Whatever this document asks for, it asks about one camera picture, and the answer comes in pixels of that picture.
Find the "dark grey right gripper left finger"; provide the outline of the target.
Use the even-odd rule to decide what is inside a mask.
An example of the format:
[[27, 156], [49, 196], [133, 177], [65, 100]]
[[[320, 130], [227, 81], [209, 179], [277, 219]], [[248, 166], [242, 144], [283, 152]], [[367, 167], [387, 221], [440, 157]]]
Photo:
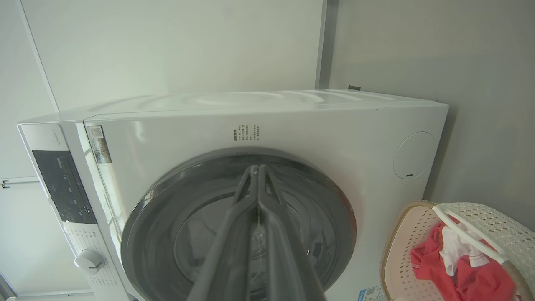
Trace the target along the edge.
[[249, 166], [226, 212], [189, 301], [248, 301], [252, 227], [258, 208], [259, 166]]

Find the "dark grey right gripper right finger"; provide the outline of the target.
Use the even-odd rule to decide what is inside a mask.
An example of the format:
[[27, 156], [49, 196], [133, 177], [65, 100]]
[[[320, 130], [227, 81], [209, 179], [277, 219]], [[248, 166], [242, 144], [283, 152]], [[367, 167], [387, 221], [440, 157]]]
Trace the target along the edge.
[[271, 168], [259, 168], [259, 208], [266, 233], [267, 299], [324, 301], [323, 286], [289, 216]]

